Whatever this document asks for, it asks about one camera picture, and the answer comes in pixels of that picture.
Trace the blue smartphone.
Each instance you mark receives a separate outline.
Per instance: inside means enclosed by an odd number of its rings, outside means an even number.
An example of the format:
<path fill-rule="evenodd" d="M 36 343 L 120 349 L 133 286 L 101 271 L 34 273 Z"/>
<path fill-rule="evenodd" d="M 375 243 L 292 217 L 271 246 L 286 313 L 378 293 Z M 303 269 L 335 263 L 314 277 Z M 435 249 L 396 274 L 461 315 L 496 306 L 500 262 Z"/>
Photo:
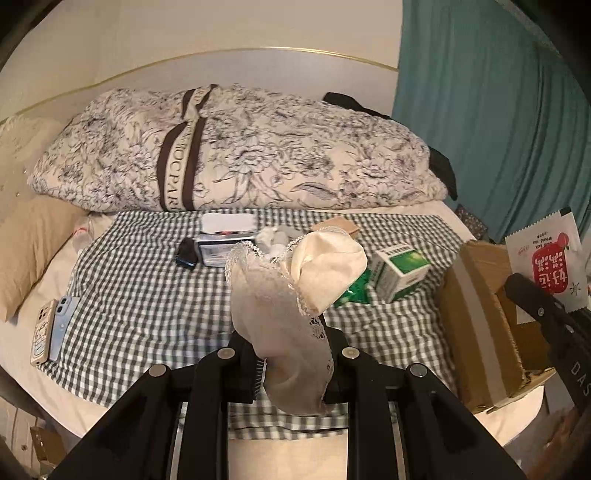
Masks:
<path fill-rule="evenodd" d="M 63 343 L 68 325 L 79 303 L 79 297 L 64 296 L 58 302 L 53 319 L 49 360 L 55 362 Z"/>

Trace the cream lace cloth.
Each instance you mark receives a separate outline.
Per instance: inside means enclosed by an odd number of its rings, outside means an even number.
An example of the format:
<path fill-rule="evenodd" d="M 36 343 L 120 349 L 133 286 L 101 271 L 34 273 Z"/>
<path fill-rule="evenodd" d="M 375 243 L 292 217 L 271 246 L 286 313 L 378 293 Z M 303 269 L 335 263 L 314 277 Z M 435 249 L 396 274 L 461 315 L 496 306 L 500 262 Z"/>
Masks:
<path fill-rule="evenodd" d="M 331 409 L 324 396 L 335 361 L 321 316 L 367 265 L 363 246 L 337 227 L 301 236 L 273 259 L 249 243 L 229 253 L 232 325 L 263 360 L 263 389 L 280 411 L 315 416 Z"/>

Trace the phone with patterned case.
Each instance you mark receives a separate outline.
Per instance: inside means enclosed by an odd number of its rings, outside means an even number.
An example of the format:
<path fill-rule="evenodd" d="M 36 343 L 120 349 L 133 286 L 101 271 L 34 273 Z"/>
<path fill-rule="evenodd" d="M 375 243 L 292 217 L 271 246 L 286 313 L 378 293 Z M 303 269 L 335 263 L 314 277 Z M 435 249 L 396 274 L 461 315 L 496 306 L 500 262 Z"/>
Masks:
<path fill-rule="evenodd" d="M 53 299 L 46 303 L 39 311 L 31 344 L 30 363 L 33 366 L 41 365 L 49 358 L 57 306 L 58 301 Z"/>

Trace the small black box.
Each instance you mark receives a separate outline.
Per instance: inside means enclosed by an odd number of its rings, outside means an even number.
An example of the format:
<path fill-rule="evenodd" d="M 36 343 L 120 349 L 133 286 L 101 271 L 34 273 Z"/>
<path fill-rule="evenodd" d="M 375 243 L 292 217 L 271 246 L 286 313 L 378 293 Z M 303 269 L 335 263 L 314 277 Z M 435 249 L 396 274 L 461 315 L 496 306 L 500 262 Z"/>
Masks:
<path fill-rule="evenodd" d="M 189 237 L 183 238 L 176 249 L 174 260 L 182 268 L 193 270 L 198 264 L 197 250 L 194 240 Z"/>

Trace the red white snack packet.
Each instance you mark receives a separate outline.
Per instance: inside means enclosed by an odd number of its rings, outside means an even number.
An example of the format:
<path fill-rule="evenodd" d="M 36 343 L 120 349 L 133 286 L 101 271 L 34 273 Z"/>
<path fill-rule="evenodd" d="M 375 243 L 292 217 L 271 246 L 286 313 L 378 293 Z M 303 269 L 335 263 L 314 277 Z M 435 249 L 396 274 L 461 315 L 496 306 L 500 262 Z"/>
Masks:
<path fill-rule="evenodd" d="M 569 207 L 505 238 L 513 273 L 552 295 L 567 313 L 588 306 L 585 254 Z"/>

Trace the teal curtain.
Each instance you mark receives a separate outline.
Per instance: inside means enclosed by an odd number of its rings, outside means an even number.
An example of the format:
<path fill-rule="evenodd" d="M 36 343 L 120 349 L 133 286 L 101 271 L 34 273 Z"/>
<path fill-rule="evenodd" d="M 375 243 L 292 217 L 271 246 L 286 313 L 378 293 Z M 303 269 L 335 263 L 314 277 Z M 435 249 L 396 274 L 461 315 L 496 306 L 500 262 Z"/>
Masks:
<path fill-rule="evenodd" d="M 590 107 L 495 1 L 408 1 L 393 116 L 445 155 L 494 240 L 570 207 L 590 224 Z"/>

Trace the brown cardboard box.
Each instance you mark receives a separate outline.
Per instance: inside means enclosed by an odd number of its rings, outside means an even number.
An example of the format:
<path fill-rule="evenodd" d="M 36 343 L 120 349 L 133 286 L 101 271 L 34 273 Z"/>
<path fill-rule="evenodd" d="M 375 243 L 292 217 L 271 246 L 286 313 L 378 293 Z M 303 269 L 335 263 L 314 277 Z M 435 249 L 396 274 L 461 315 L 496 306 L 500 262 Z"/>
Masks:
<path fill-rule="evenodd" d="M 459 397 L 474 413 L 513 403 L 555 373 L 540 325 L 517 322 L 504 290 L 510 274 L 504 246 L 472 240 L 461 246 L 439 290 Z"/>

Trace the wet wipes pack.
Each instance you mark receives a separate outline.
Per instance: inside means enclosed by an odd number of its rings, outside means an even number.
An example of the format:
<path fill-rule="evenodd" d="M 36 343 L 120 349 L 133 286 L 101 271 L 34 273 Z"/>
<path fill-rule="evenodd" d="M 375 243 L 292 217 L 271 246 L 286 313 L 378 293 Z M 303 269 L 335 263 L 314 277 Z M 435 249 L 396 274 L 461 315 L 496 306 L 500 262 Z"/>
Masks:
<path fill-rule="evenodd" d="M 204 213 L 195 239 L 201 265 L 222 268 L 239 243 L 256 243 L 257 219 L 250 213 Z"/>

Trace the green gingham blanket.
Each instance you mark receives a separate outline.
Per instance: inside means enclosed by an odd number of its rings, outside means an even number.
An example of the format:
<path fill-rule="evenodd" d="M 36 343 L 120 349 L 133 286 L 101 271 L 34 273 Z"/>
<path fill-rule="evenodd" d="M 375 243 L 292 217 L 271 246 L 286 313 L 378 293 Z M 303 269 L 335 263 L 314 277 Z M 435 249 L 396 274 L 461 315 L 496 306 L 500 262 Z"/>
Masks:
<path fill-rule="evenodd" d="M 356 213 L 367 253 L 406 243 L 431 268 L 409 296 L 393 303 L 372 295 L 325 313 L 329 326 L 379 362 L 426 364 L 453 386 L 454 366 L 436 305 L 443 277 L 462 246 L 440 217 Z M 195 364 L 228 344 L 229 288 L 219 268 L 183 269 L 180 241 L 197 234 L 196 213 L 119 214 L 79 256 L 68 285 L 78 301 L 56 361 L 43 371 L 69 392 L 112 405 L 150 366 Z"/>

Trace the green wrapper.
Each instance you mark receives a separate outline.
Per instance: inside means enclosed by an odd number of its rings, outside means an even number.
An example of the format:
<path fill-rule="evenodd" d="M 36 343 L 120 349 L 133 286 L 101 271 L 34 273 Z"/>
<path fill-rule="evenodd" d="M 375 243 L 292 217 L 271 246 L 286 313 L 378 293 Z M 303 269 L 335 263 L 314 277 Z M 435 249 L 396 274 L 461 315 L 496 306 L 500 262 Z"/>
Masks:
<path fill-rule="evenodd" d="M 335 300 L 335 308 L 339 308 L 348 303 L 367 305 L 370 303 L 368 293 L 368 284 L 370 281 L 370 270 L 367 269 L 351 286 L 346 289 L 338 299 Z"/>

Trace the white drawer cabinet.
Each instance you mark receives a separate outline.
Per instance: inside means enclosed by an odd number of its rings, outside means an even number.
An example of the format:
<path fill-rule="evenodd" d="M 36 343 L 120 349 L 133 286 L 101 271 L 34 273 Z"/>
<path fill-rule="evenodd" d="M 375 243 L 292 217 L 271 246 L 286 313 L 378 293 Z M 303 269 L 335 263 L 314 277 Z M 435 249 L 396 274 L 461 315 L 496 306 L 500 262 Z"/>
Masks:
<path fill-rule="evenodd" d="M 0 434 L 18 463 L 32 477 L 48 474 L 66 456 L 61 437 L 46 422 L 4 398 L 0 406 Z"/>

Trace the white bed headboard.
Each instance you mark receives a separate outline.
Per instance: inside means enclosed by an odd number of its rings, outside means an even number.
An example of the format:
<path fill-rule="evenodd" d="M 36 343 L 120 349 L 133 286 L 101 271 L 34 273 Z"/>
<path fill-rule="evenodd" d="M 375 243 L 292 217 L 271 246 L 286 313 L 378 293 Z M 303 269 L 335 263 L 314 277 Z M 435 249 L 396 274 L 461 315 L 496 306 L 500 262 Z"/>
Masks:
<path fill-rule="evenodd" d="M 337 92 L 354 97 L 381 113 L 391 113 L 399 69 L 380 62 L 314 49 L 246 48 L 181 55 L 142 65 L 110 78 L 69 88 L 20 108 L 1 98 L 1 118 L 62 103 L 62 113 L 76 110 L 93 97 L 114 88 L 188 90 L 199 85 L 239 84 L 311 99 Z"/>

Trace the small wooden box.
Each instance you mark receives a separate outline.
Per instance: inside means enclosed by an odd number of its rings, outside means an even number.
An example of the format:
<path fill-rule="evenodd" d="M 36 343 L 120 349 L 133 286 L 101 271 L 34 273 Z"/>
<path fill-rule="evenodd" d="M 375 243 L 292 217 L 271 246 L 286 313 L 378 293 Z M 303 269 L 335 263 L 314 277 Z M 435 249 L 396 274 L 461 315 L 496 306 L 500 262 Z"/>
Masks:
<path fill-rule="evenodd" d="M 358 225 L 342 216 L 335 216 L 311 226 L 311 231 L 327 229 L 341 229 L 348 233 L 353 239 L 356 239 L 361 233 L 361 228 Z"/>

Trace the beige pillow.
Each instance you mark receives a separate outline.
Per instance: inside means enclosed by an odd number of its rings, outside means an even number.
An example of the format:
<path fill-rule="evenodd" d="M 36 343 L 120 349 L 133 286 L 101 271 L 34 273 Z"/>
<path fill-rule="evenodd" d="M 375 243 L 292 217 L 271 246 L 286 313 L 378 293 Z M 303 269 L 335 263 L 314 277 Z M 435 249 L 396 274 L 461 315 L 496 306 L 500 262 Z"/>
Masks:
<path fill-rule="evenodd" d="M 87 212 L 71 203 L 37 196 L 1 224 L 1 320 L 14 317 Z"/>

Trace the green white medicine box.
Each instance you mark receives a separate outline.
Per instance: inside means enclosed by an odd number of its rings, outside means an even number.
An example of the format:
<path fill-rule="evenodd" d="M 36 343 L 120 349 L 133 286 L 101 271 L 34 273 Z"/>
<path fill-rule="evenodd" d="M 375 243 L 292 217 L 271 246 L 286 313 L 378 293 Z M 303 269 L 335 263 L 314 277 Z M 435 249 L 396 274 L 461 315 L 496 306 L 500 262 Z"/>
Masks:
<path fill-rule="evenodd" d="M 370 260 L 370 287 L 386 303 L 416 290 L 431 269 L 430 261 L 407 243 L 377 250 Z"/>

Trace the floral folded duvet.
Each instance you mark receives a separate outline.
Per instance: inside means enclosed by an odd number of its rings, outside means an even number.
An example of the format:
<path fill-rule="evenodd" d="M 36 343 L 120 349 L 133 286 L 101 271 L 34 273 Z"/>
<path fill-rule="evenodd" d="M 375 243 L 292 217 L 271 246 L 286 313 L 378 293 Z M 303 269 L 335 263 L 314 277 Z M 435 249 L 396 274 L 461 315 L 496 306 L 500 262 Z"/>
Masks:
<path fill-rule="evenodd" d="M 406 126 L 259 88 L 113 89 L 48 146 L 31 189 L 88 211 L 345 210 L 446 198 Z"/>

